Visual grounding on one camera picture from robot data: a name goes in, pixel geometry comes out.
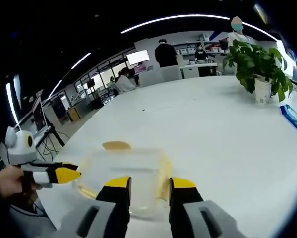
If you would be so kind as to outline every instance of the led strip light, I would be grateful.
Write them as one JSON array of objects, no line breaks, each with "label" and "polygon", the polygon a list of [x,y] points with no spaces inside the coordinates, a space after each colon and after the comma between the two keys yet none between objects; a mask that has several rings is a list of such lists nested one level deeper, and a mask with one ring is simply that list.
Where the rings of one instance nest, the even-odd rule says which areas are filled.
[{"label": "led strip light", "polygon": [[[158,19],[155,19],[155,20],[147,21],[147,22],[141,23],[141,24],[136,25],[136,26],[132,26],[130,28],[127,28],[127,29],[123,30],[121,32],[121,34],[124,34],[126,32],[131,31],[131,30],[134,30],[136,28],[139,28],[139,27],[142,27],[142,26],[154,23],[154,22],[165,21],[165,20],[176,19],[176,18],[183,18],[183,17],[210,17],[210,18],[217,18],[217,19],[222,19],[222,20],[230,20],[228,17],[225,17],[225,16],[216,16],[216,15],[207,15],[207,14],[188,14],[188,15],[168,16],[168,17],[163,17],[163,18],[158,18]],[[246,26],[252,27],[255,30],[260,31],[263,34],[265,34],[265,35],[269,36],[270,38],[272,38],[273,40],[277,41],[277,39],[274,36],[272,36],[271,34],[268,34],[266,31],[263,31],[262,29],[259,29],[256,26],[253,26],[253,25],[248,24],[246,22],[243,22],[243,24],[246,25]]]}]

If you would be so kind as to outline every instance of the desk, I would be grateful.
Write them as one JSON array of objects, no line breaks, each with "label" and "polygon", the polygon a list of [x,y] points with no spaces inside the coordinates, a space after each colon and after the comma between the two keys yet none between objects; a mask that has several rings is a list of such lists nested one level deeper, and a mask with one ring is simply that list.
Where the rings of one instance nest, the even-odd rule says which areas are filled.
[{"label": "desk", "polygon": [[[285,102],[297,111],[297,93]],[[258,107],[235,76],[140,88],[100,109],[55,161],[79,165],[90,148],[103,150],[110,140],[162,148],[174,176],[193,181],[203,199],[233,216],[246,236],[272,237],[297,201],[297,130],[278,105]],[[71,184],[37,193],[57,229],[81,202]],[[126,237],[170,238],[167,223],[131,219]]]},{"label": "desk", "polygon": [[184,76],[184,78],[197,78],[199,77],[199,70],[198,68],[203,67],[218,67],[217,63],[199,63],[199,64],[190,64],[186,66],[180,67],[181,72]]},{"label": "desk", "polygon": [[88,107],[88,100],[86,98],[81,99],[78,102],[74,102],[72,107],[66,111],[70,121],[75,121],[83,118],[90,112]]}]

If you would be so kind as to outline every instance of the screen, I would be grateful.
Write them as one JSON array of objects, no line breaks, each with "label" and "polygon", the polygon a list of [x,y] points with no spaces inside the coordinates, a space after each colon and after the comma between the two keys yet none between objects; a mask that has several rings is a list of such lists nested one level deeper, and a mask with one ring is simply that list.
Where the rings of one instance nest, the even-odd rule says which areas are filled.
[{"label": "screen", "polygon": [[32,108],[32,112],[37,127],[37,131],[40,131],[46,126],[46,119],[43,111],[43,106],[41,104],[40,96],[36,99],[34,106]]},{"label": "screen", "polygon": [[138,52],[126,55],[126,56],[127,56],[127,59],[128,59],[128,62],[130,65],[149,60],[147,50],[138,51]]},{"label": "screen", "polygon": [[95,85],[94,80],[90,80],[90,81],[87,82],[88,88],[92,88],[94,85]]}]

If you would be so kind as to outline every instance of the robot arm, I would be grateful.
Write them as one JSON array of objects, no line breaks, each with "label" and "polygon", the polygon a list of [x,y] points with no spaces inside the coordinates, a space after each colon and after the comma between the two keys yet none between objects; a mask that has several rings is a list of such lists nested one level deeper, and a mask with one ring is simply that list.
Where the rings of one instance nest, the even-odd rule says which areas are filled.
[{"label": "robot arm", "polygon": [[33,182],[43,187],[51,187],[53,183],[68,183],[81,175],[76,165],[37,160],[33,135],[28,131],[16,132],[14,128],[9,127],[5,145],[8,163],[24,171],[23,192],[30,191]]},{"label": "robot arm", "polygon": [[[235,219],[212,201],[203,201],[195,185],[170,178],[169,223],[174,238],[246,238]],[[52,238],[123,238],[130,219],[131,178],[116,178],[63,218]]]}]

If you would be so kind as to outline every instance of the seated person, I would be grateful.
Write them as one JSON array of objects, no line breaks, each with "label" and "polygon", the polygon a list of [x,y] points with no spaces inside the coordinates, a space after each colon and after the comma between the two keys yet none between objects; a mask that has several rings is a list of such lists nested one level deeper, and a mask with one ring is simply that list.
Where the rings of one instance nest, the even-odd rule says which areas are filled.
[{"label": "seated person", "polygon": [[129,69],[123,68],[119,74],[120,77],[116,82],[116,86],[119,88],[119,90],[123,93],[134,90],[135,86],[128,79]]}]

